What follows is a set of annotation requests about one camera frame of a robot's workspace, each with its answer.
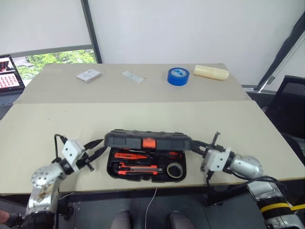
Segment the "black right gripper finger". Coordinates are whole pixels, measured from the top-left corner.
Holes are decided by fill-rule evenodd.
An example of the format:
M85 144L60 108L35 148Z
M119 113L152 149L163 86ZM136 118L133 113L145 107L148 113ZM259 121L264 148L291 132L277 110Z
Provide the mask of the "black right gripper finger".
M193 148L200 148L203 147L205 149L211 149L211 144L205 143L199 140L193 140Z
M191 149L193 152L201 155L202 157L205 157L205 145L201 144L193 144L193 147Z

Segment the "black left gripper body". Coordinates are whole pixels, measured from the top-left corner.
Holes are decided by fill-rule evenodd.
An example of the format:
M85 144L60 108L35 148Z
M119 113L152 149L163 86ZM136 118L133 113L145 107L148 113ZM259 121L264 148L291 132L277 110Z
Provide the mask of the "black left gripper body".
M82 157L77 160L76 166L78 169L87 167L92 172L92 171L94 171L94 168L91 165L91 162L94 160L94 158L92 156L88 155L88 153L87 153L88 150L89 150L88 148L85 149Z

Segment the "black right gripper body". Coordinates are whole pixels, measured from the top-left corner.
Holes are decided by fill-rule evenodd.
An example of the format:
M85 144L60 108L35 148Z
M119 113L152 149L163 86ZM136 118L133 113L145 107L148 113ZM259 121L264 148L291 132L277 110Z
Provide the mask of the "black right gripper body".
M219 135L220 135L220 133L216 132L214 137L213 137L212 142L205 147L205 152L204 152L205 154L204 154L203 162L202 162L202 165L201 165L201 171L203 171L203 172L205 172L205 170L206 170L208 151L215 148L215 143L216 143L217 138L218 138Z

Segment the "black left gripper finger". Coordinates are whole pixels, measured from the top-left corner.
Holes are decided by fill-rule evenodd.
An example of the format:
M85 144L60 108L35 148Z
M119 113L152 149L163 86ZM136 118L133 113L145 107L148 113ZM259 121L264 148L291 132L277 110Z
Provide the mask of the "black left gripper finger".
M103 139L97 139L94 141L91 141L87 144L84 145L85 151L89 150L89 149L93 149L95 148L98 144L100 144L103 141Z
M107 148L108 148L107 146L103 146L103 147L99 148L98 150L96 150L94 152L94 154L89 157L89 161L92 162L92 161L96 160L98 157L100 157L104 153L104 151Z

